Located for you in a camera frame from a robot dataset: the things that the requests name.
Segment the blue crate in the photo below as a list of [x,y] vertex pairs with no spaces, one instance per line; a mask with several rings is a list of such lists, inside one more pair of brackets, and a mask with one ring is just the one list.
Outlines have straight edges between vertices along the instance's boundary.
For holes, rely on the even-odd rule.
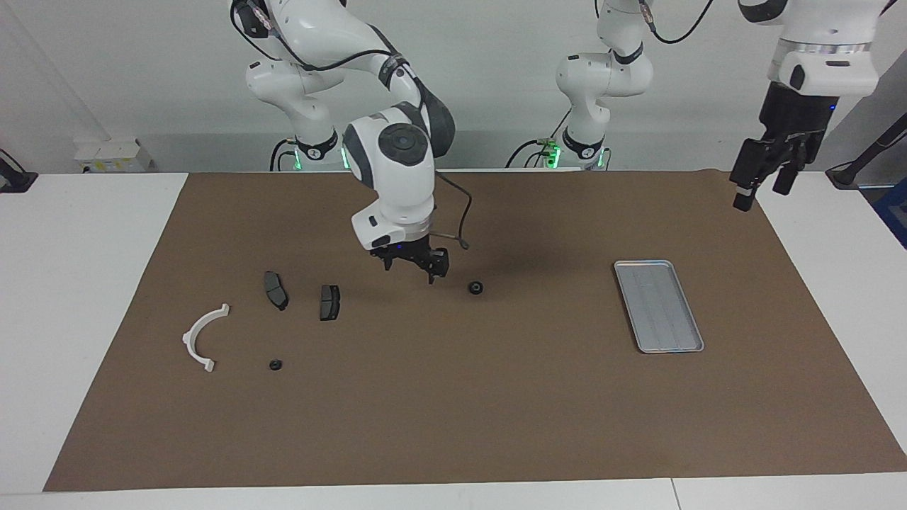
[[907,177],[875,200],[872,209],[907,251]]

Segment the long grey brake pad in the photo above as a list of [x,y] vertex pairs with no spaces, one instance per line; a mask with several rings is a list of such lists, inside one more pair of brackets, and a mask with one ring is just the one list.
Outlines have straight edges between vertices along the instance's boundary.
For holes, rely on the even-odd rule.
[[284,311],[289,303],[288,294],[281,281],[281,275],[274,271],[266,271],[263,277],[264,290],[269,302],[280,311]]

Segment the silver metal tray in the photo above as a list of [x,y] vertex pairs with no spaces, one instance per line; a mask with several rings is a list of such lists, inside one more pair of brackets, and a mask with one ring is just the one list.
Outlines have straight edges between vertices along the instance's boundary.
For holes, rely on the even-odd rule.
[[622,259],[614,262],[613,268],[641,353],[697,353],[705,349],[672,262]]

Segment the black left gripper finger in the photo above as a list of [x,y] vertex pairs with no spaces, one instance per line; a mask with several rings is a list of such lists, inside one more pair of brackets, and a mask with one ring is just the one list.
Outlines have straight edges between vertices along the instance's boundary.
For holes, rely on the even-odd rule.
[[773,171],[773,144],[768,141],[746,139],[736,156],[730,181],[736,185],[734,207],[749,212],[755,201],[757,189]]
[[811,136],[801,137],[790,143],[789,154],[777,172],[773,185],[774,193],[788,195],[798,174],[813,162],[813,142]]

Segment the white curved plastic bracket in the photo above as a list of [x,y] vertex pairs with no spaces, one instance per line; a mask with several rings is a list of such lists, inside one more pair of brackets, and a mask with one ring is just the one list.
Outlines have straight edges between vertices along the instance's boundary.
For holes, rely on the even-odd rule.
[[204,369],[204,371],[206,371],[207,373],[213,373],[214,368],[216,366],[216,362],[214,361],[214,359],[206,358],[206,356],[202,356],[198,352],[198,349],[197,349],[198,336],[200,336],[200,333],[202,332],[204,327],[208,326],[208,324],[210,324],[211,322],[214,322],[214,320],[222,319],[223,317],[229,316],[229,313],[230,313],[230,304],[223,303],[223,304],[221,304],[221,306],[218,309],[208,311],[207,313],[205,313],[204,315],[199,317],[190,326],[190,329],[188,329],[188,331],[185,332],[184,335],[182,335],[182,337],[181,337],[181,341],[182,341],[182,343],[184,343],[184,346],[186,348],[188,355],[195,362],[200,364],[201,367]]

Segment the black clamp mount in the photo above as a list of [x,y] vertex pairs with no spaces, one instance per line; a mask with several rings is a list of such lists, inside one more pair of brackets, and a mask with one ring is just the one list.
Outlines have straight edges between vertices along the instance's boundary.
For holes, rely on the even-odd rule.
[[39,174],[26,171],[16,158],[5,149],[0,148],[0,177],[4,180],[4,183],[0,183],[0,194],[26,193],[35,183]]

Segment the large brown table mat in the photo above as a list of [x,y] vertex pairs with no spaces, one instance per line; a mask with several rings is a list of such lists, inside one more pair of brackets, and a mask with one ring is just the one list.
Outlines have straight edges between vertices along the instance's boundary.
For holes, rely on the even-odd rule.
[[[470,249],[451,244],[430,285],[361,249],[350,217],[375,196],[350,176],[188,177],[45,490],[907,471],[723,172],[454,180]],[[622,259],[672,262],[703,351],[638,350]],[[333,322],[322,285],[340,288]],[[223,303],[198,336],[207,373],[181,337]]]

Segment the black angled stand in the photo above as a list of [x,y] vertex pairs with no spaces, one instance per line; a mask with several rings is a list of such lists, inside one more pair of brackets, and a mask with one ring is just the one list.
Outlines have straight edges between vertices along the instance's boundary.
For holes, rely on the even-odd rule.
[[876,157],[897,145],[907,137],[907,112],[905,112],[893,125],[888,126],[884,133],[878,136],[859,156],[852,161],[833,166],[825,171],[830,183],[839,190],[858,190],[856,183],[858,174],[874,161]]

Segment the white power strip box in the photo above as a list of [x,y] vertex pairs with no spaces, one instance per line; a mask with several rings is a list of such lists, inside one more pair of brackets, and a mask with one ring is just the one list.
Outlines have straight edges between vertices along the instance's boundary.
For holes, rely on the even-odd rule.
[[72,161],[80,172],[149,172],[154,164],[134,138],[78,143]]

